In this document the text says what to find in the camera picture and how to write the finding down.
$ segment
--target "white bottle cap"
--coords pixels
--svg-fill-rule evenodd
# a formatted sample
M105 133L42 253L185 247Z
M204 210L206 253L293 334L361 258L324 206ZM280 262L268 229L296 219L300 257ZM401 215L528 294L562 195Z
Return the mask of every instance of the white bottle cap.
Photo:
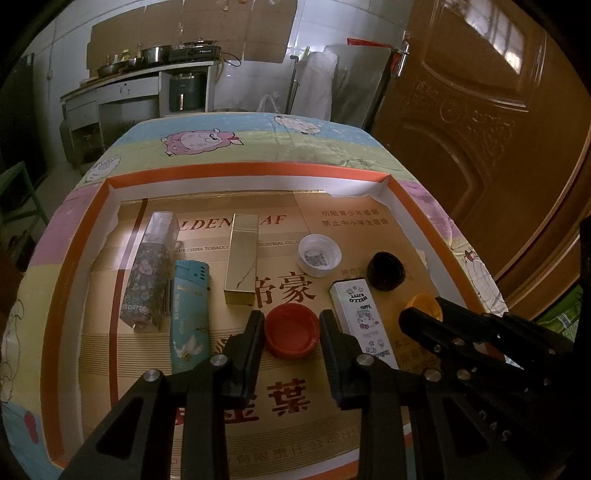
M301 240L297 264L309 276L322 278L335 270L341 258L340 248L334 240L314 233Z

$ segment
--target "stove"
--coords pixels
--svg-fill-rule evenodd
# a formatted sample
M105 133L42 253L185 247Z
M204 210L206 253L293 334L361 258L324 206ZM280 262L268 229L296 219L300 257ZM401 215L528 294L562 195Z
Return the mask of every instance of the stove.
M181 61L212 61L220 58L222 48L213 40L199 40L183 43L182 48L170 52L169 63Z

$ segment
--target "bottle cap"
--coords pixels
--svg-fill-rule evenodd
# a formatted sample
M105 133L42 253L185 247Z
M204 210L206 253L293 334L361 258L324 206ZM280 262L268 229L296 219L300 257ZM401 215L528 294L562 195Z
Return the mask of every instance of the bottle cap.
M341 258L339 246L326 235L307 235L298 246L298 267L311 277L329 275L340 264Z
M443 321L443 311L441 309L441 305L438 304L433 295L429 295L428 293L417 293L407 303L406 308L409 309L410 307L415 307L417 310L421 310L421 312L430 315L440 322Z
M267 349L275 356L297 359L308 355L320 338L318 317L299 303L284 303L265 318Z
M378 252L369 261L368 280L373 288L390 291L398 287L406 273L402 262L388 252Z

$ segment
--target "cabinet drawer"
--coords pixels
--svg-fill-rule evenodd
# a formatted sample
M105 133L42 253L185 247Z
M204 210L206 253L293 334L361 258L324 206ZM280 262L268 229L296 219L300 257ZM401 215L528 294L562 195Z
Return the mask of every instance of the cabinet drawer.
M98 122L99 115L96 111L96 102L87 103L68 112L68 124L72 131Z
M96 90L92 89L88 92L78 93L76 96L66 100L66 110L71 111L74 108L78 108L87 103L94 102L96 100Z
M96 103L117 102L128 98L158 95L158 77L124 80L96 89Z

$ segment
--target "pink sheep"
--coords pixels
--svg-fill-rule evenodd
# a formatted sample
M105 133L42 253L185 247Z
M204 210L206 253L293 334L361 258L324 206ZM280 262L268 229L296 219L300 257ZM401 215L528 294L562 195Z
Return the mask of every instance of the pink sheep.
M242 141L230 132L220 132L219 129L195 130L194 132L180 132L162 137L166 143L167 155L196 155L202 152L212 152L228 145L244 145Z

